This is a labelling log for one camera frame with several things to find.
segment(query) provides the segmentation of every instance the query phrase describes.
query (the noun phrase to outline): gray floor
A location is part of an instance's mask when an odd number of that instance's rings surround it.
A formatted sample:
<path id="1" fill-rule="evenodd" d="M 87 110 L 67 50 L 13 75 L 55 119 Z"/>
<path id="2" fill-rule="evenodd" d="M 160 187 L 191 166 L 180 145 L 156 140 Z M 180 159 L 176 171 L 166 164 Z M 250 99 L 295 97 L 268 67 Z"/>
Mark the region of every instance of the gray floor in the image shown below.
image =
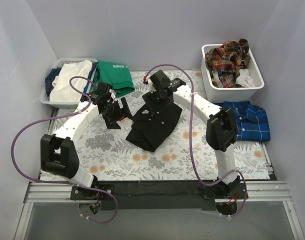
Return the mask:
<path id="1" fill-rule="evenodd" d="M 225 217 L 197 209 L 120 210 L 99 224 L 81 218 L 77 203 L 35 203 L 26 240 L 291 240 L 282 202 L 247 202 L 240 215 Z M 112 213 L 101 211 L 101 219 Z"/>

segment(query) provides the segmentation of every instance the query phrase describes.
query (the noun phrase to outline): plaid shirt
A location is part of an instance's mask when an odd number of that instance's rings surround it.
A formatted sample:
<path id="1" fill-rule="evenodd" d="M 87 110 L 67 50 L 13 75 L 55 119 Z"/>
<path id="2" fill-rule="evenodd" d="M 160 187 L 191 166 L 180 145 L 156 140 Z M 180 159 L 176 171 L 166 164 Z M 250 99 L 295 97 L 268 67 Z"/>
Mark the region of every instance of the plaid shirt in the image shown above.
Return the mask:
<path id="1" fill-rule="evenodd" d="M 249 101 L 218 103 L 221 107 L 230 107 L 237 122 L 237 140 L 268 142 L 271 139 L 266 111 L 252 105 Z"/>
<path id="2" fill-rule="evenodd" d="M 205 55 L 208 69 L 218 72 L 224 88 L 234 88 L 239 77 L 239 69 L 246 69 L 251 60 L 247 55 L 248 41 L 241 38 L 239 42 L 227 41 L 222 46 L 212 48 Z"/>

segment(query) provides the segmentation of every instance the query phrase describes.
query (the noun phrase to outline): table surface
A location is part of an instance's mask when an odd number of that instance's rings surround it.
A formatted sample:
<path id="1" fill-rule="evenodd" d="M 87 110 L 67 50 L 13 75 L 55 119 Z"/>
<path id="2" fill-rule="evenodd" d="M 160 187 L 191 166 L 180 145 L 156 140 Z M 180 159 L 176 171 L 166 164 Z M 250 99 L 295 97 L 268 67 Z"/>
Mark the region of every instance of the table surface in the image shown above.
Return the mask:
<path id="1" fill-rule="evenodd" d="M 181 78 L 190 86 L 187 77 L 177 70 L 165 70 L 172 80 Z M 188 70 L 195 91 L 206 98 L 202 73 Z M 144 104 L 142 95 L 148 91 L 142 83 L 144 71 L 132 71 L 135 91 L 126 95 L 134 115 Z M 73 109 L 60 108 L 58 115 L 72 113 Z M 183 108 L 177 127 L 154 152 L 145 151 L 126 141 L 132 121 L 128 118 L 118 122 L 121 130 L 106 129 L 102 116 L 95 118 L 76 144 L 80 165 L 102 181 L 139 180 L 196 180 L 189 152 L 190 111 Z M 67 118 L 55 120 L 50 133 L 60 128 Z M 206 142 L 206 125 L 193 117 L 193 155 L 200 177 L 204 180 L 217 178 L 218 165 L 214 150 Z M 259 142 L 237 141 L 234 147 L 235 164 L 246 179 L 269 179 L 266 155 Z M 40 172 L 41 180 L 62 180 L 51 173 Z"/>

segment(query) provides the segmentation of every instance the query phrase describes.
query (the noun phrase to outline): robotic arm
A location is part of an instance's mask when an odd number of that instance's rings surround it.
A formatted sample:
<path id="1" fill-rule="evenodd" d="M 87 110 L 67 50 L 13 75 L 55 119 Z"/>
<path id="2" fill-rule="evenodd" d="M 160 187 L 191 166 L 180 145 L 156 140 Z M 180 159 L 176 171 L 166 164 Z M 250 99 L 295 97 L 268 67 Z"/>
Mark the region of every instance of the robotic arm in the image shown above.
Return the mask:
<path id="1" fill-rule="evenodd" d="M 170 80 L 160 70 L 150 77 L 148 89 L 149 92 L 142 98 L 151 114 L 162 111 L 172 102 L 191 109 L 191 89 L 179 78 Z M 102 114 L 108 129 L 120 129 L 117 121 L 125 117 L 133 118 L 126 99 L 124 97 L 121 99 L 123 108 L 120 108 L 113 88 L 109 84 L 100 82 L 98 89 L 89 93 L 89 96 L 92 103 L 86 111 L 68 119 L 53 135 L 45 134 L 40 142 L 42 170 L 86 187 L 96 186 L 97 178 L 79 166 L 75 145 L 84 130 L 99 114 Z M 79 112 L 87 103 L 87 99 L 82 97 L 76 111 Z M 196 93 L 194 93 L 193 107 L 194 113 L 207 125 L 206 140 L 215 150 L 218 177 L 221 178 L 236 167 L 234 143 L 236 142 L 237 124 L 234 112 L 231 108 L 222 109 Z M 234 172 L 215 188 L 206 190 L 206 193 L 215 198 L 225 198 L 234 194 L 239 185 L 240 177 Z"/>

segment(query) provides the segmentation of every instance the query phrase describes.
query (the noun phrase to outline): red plaid shirt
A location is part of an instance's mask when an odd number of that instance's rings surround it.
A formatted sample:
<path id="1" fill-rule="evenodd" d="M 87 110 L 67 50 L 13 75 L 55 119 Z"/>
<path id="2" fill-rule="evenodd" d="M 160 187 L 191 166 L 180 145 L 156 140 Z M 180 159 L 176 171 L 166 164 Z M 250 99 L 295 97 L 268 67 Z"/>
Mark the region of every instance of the red plaid shirt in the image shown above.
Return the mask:
<path id="1" fill-rule="evenodd" d="M 236 87 L 239 69 L 246 69 L 251 60 L 247 55 L 248 41 L 241 38 L 239 42 L 226 41 L 222 46 L 206 53 L 206 64 L 209 70 L 218 72 L 219 80 L 224 88 Z"/>

